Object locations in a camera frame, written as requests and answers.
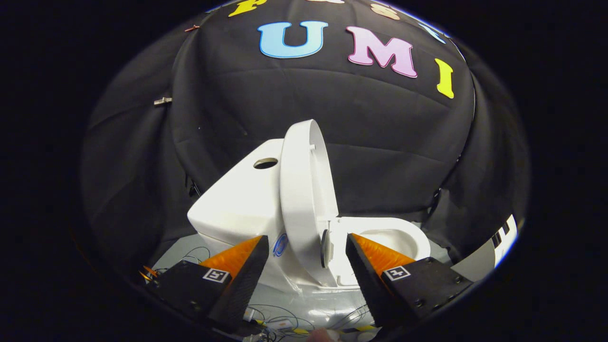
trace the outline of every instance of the foam letter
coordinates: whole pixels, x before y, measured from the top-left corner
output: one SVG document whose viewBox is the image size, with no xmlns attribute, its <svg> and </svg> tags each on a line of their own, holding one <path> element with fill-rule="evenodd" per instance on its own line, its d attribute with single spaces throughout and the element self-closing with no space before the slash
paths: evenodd
<svg viewBox="0 0 608 342">
<path fill-rule="evenodd" d="M 443 39 L 439 38 L 439 35 L 437 34 L 437 32 L 433 31 L 430 29 L 430 27 L 426 26 L 426 25 L 422 25 L 420 23 L 418 23 L 418 25 L 422 26 L 423 29 L 426 30 L 426 32 L 429 32 L 430 35 L 432 35 L 436 40 L 442 42 L 443 44 L 445 44 L 446 42 L 443 41 Z"/>
<path fill-rule="evenodd" d="M 353 34 L 354 53 L 348 56 L 348 60 L 361 65 L 372 65 L 374 61 L 370 58 L 368 50 L 372 52 L 378 64 L 385 68 L 395 56 L 395 62 L 391 65 L 393 71 L 411 78 L 418 76 L 414 70 L 412 61 L 412 45 L 404 40 L 391 38 L 383 45 L 382 42 L 368 29 L 356 26 L 348 26 L 347 31 Z"/>
<path fill-rule="evenodd" d="M 238 3 L 238 7 L 234 12 L 230 13 L 228 16 L 239 15 L 243 12 L 249 12 L 255 10 L 256 5 L 262 5 L 266 0 L 245 0 L 243 2 Z"/>
<path fill-rule="evenodd" d="M 437 90 L 450 99 L 454 98 L 454 92 L 452 91 L 452 67 L 446 62 L 435 58 L 435 62 L 439 66 L 439 84 Z"/>
<path fill-rule="evenodd" d="M 258 27 L 260 31 L 260 51 L 274 58 L 299 58 L 315 54 L 323 46 L 323 28 L 328 24 L 323 21 L 302 21 L 306 27 L 306 43 L 300 46 L 285 45 L 285 29 L 290 23 L 280 22 Z"/>
<path fill-rule="evenodd" d="M 397 15 L 397 12 L 393 11 L 392 9 L 390 9 L 388 7 L 371 4 L 371 10 L 380 15 L 384 15 L 387 18 L 399 20 L 399 16 Z"/>
</svg>

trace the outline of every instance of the toilet tank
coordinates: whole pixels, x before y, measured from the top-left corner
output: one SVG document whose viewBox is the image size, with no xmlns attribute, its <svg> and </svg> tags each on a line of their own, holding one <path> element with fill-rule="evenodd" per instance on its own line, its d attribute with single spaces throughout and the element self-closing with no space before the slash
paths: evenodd
<svg viewBox="0 0 608 342">
<path fill-rule="evenodd" d="M 282 146 L 283 139 L 266 141 L 205 191 L 188 211 L 196 231 L 228 245 L 260 235 L 274 241 L 283 228 L 278 194 Z M 265 168 L 256 168 L 260 163 Z"/>
</svg>

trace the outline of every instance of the black cloth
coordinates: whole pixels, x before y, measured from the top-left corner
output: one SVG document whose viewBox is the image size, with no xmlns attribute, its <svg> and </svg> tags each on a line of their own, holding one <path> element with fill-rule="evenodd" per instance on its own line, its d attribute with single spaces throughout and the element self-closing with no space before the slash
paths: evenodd
<svg viewBox="0 0 608 342">
<path fill-rule="evenodd" d="M 233 17 L 236 5 L 202 13 L 108 86 L 83 146 L 81 190 L 99 247 L 120 272 L 135 281 L 141 265 L 195 233 L 186 217 L 196 200 L 188 178 L 204 192 L 262 142 L 308 119 L 323 132 L 342 215 L 423 222 L 455 260 L 511 213 L 522 217 L 529 171 L 517 111 L 483 62 L 456 43 L 465 61 L 406 15 L 386 18 L 366 1 L 326 5 L 268 1 Z M 316 54 L 260 52 L 257 27 L 290 22 L 285 44 L 295 46 L 305 42 L 299 22 L 306 20 L 329 24 Z M 184 31 L 193 24 L 200 28 Z M 369 29 L 384 44 L 411 43 L 417 78 L 349 62 L 347 26 Z M 454 70 L 453 99 L 437 91 L 434 58 Z M 163 96 L 172 103 L 154 106 Z"/>
</svg>

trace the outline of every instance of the toilet lid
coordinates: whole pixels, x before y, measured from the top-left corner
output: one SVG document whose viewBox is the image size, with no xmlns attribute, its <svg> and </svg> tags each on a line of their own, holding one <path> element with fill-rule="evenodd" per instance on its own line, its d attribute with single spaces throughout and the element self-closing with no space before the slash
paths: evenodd
<svg viewBox="0 0 608 342">
<path fill-rule="evenodd" d="M 300 264 L 324 286 L 336 286 L 320 261 L 321 236 L 338 215 L 325 141 L 315 120 L 292 125 L 281 153 L 279 194 L 289 245 Z"/>
</svg>

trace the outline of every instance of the yellow letter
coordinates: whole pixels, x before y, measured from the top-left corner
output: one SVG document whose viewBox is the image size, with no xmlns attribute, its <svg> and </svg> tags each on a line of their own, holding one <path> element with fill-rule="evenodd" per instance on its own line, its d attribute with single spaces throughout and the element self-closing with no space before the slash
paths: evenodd
<svg viewBox="0 0 608 342">
<path fill-rule="evenodd" d="M 435 58 L 435 62 L 439 66 L 439 84 L 437 90 L 450 99 L 454 98 L 454 92 L 452 92 L 452 67 L 446 62 Z"/>
<path fill-rule="evenodd" d="M 239 15 L 243 12 L 249 12 L 255 10 L 257 7 L 255 5 L 262 5 L 266 0 L 245 0 L 243 2 L 238 3 L 237 9 L 230 13 L 228 16 Z"/>
<path fill-rule="evenodd" d="M 392 9 L 390 9 L 388 7 L 371 4 L 371 10 L 380 15 L 384 15 L 387 18 L 399 20 L 399 16 L 397 15 L 397 12 L 393 11 Z"/>
</svg>

